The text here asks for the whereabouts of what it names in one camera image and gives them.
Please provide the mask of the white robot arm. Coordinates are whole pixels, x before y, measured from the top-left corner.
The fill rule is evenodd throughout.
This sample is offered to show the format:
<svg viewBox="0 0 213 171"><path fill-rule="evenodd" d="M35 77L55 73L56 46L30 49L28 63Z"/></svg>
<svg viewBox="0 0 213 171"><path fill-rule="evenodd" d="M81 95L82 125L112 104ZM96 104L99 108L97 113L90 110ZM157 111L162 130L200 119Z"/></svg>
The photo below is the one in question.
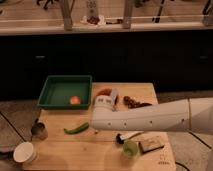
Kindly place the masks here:
<svg viewBox="0 0 213 171"><path fill-rule="evenodd" d="M98 130L213 134L213 98L191 98L114 111L110 96L95 99L91 126Z"/></svg>

